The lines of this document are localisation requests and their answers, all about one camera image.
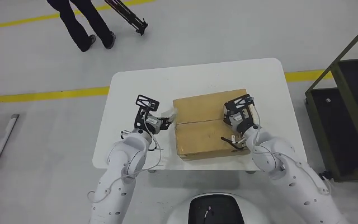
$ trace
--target black pants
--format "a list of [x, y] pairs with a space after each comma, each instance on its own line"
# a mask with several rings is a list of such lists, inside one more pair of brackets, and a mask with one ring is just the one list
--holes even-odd
[[[86, 51], [91, 46], [91, 39], [88, 37], [83, 26], [76, 20], [68, 0], [47, 0], [47, 2], [60, 12], [60, 18], [81, 51]], [[71, 0], [73, 4], [86, 17], [97, 36], [102, 40], [105, 47], [112, 43], [112, 34], [101, 15], [93, 6], [91, 0]]]

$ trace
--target white cable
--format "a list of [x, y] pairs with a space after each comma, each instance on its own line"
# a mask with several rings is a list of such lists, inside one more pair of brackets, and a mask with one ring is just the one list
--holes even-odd
[[91, 200], [91, 199], [90, 199], [90, 194], [91, 194], [91, 193], [95, 193], [94, 190], [91, 190], [90, 192], [87, 193], [87, 199], [88, 199], [91, 203], [96, 204], [96, 203], [99, 203], [99, 202], [103, 201], [104, 199], [106, 199], [107, 196], [111, 193], [111, 189], [112, 189], [113, 184], [114, 184], [115, 182], [117, 182], [118, 180], [121, 180], [121, 179], [123, 179], [123, 178], [127, 178], [127, 177], [129, 177], [129, 176], [133, 176], [133, 175], [138, 174], [138, 173], [143, 172], [143, 171], [151, 170], [151, 169], [155, 168], [156, 166], [158, 166], [159, 163], [161, 162], [161, 160], [162, 160], [162, 149], [161, 149], [161, 146], [159, 145], [157, 139], [155, 138], [155, 136], [149, 131], [149, 129], [148, 129], [148, 127], [147, 127], [147, 124], [146, 124], [146, 122], [145, 122], [145, 117], [146, 117], [146, 116], [147, 116], [147, 114], [145, 113], [144, 116], [143, 116], [144, 126], [145, 126], [145, 128], [147, 129], [147, 131], [148, 131], [148, 133], [150, 134], [150, 136], [152, 137], [152, 139], [154, 140], [154, 143], [156, 144], [157, 149], [159, 150], [159, 161], [157, 162], [157, 164], [155, 164], [154, 166], [152, 166], [152, 167], [150, 167], [150, 168], [147, 168], [147, 169], [144, 169], [144, 170], [140, 170], [140, 171], [134, 172], [134, 173], [132, 173], [132, 174], [125, 175], [125, 176], [121, 176], [120, 178], [115, 179], [115, 180], [111, 183], [111, 185], [109, 186], [109, 188], [106, 189], [106, 191], [105, 191], [106, 195], [105, 195], [102, 199], [100, 199], [100, 200]]
[[253, 144], [255, 146], [256, 143], [258, 142], [258, 139], [260, 138], [261, 119], [260, 119], [260, 115], [257, 112], [256, 106], [253, 106], [253, 108], [255, 109], [255, 112], [256, 112], [257, 117], [258, 117], [258, 130], [257, 130], [257, 133], [256, 133], [255, 143]]
[[324, 178], [324, 180], [326, 181], [326, 183], [328, 184], [328, 189], [329, 189], [329, 195], [331, 195], [331, 192], [332, 192], [332, 188], [334, 188], [333, 184], [325, 177], [325, 176], [322, 176]]
[[[256, 143], [258, 142], [258, 140], [259, 140], [259, 138], [260, 138], [261, 119], [260, 119], [260, 115], [259, 115], [258, 112], [257, 112], [256, 107], [253, 106], [253, 108], [255, 109], [255, 112], [256, 112], [256, 114], [257, 114], [257, 117], [258, 117], [258, 126], [259, 126], [259, 127], [258, 127], [258, 130], [257, 130], [257, 133], [256, 133], [255, 142], [254, 142], [254, 144], [253, 144], [253, 146], [255, 147], [255, 146], [257, 146]], [[273, 156], [274, 154], [280, 154], [280, 155], [286, 156], [287, 158], [291, 159], [292, 161], [295, 162], [295, 164], [298, 163], [298, 162], [297, 162], [296, 160], [294, 160], [292, 157], [290, 157], [290, 156], [288, 156], [288, 155], [286, 155], [286, 154], [284, 154], [284, 153], [281, 153], [281, 152], [255, 152], [255, 151], [253, 150], [252, 153], [257, 154], [257, 155], [260, 155], [260, 154], [271, 154], [272, 156]], [[320, 188], [319, 186], [317, 186], [317, 184], [315, 183], [313, 177], [312, 177], [304, 168], [302, 168], [302, 167], [299, 167], [299, 168], [301, 168], [301, 169], [310, 177], [310, 179], [312, 180], [312, 182], [314, 183], [314, 185], [315, 185], [316, 188], [318, 189], [319, 193], [321, 193], [321, 189], [322, 189], [322, 188]], [[329, 186], [329, 192], [328, 192], [328, 194], [331, 194], [331, 186]]]

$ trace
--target yellow stripe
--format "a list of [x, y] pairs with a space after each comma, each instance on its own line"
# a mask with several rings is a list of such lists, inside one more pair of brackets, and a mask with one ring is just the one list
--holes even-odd
[[[312, 70], [312, 71], [303, 71], [303, 72], [286, 72], [286, 82], [300, 82], [300, 81], [312, 81], [316, 80], [324, 70]], [[333, 78], [332, 73], [328, 72], [328, 74], [324, 77], [324, 79]]]
[[[300, 82], [316, 80], [323, 70], [313, 70], [304, 72], [288, 72], [285, 73], [287, 82]], [[333, 78], [329, 73], [325, 78]], [[0, 96], [0, 102], [28, 102], [37, 100], [56, 100], [89, 96], [105, 96], [108, 95], [109, 87], [84, 88], [81, 90], [65, 90], [54, 92], [39, 92], [35, 94], [19, 94]]]
[[56, 100], [89, 96], [108, 95], [109, 86], [99, 88], [84, 88], [81, 90], [65, 90], [54, 92], [39, 92], [35, 94], [19, 94], [0, 96], [0, 102], [28, 102], [37, 100]]
[[[155, 0], [129, 0], [124, 3], [126, 6], [133, 6], [136, 4], [144, 4], [144, 3], [154, 2], [154, 1]], [[104, 6], [97, 6], [96, 9], [98, 11], [102, 11], [102, 10], [109, 10], [109, 9], [111, 9], [111, 7], [106, 4]], [[81, 12], [79, 10], [74, 10], [74, 14], [78, 15], [78, 14], [81, 14]], [[29, 22], [50, 20], [52, 18], [59, 18], [59, 17], [60, 17], [60, 14], [55, 13], [55, 14], [51, 14], [51, 15], [38, 16], [38, 17], [34, 17], [34, 18], [26, 18], [23, 20], [16, 20], [16, 21], [12, 21], [12, 22], [3, 22], [0, 24], [0, 27], [15, 26], [15, 25], [19, 25], [19, 24], [27, 24]]]

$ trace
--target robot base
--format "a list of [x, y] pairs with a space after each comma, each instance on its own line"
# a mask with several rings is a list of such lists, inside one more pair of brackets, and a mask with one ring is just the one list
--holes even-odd
[[238, 195], [206, 193], [175, 206], [167, 224], [210, 224], [218, 221], [235, 224], [270, 223], [260, 209]]

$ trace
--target gray floor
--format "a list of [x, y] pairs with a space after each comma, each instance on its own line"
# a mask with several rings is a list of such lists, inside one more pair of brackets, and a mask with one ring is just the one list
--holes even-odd
[[[117, 33], [116, 45], [108, 51], [98, 41], [86, 54], [72, 43], [60, 20], [0, 27], [0, 94], [107, 86], [120, 71], [251, 58], [278, 58], [285, 71], [323, 69], [358, 33], [357, 7], [356, 0], [157, 0], [131, 7], [150, 24], [144, 37], [114, 11], [101, 12]], [[51, 13], [42, 0], [0, 0], [0, 22]], [[85, 19], [78, 18], [91, 32]], [[303, 104], [309, 85], [288, 83], [308, 161], [322, 171]], [[20, 114], [0, 158], [1, 224], [88, 222], [86, 194], [104, 173], [93, 167], [92, 155], [105, 101], [98, 96], [0, 104], [0, 136], [10, 115]], [[225, 175], [144, 172], [124, 223], [164, 223], [180, 201], [215, 191], [248, 198], [274, 223], [303, 223], [263, 173]], [[358, 183], [334, 186], [339, 208], [357, 223]]]

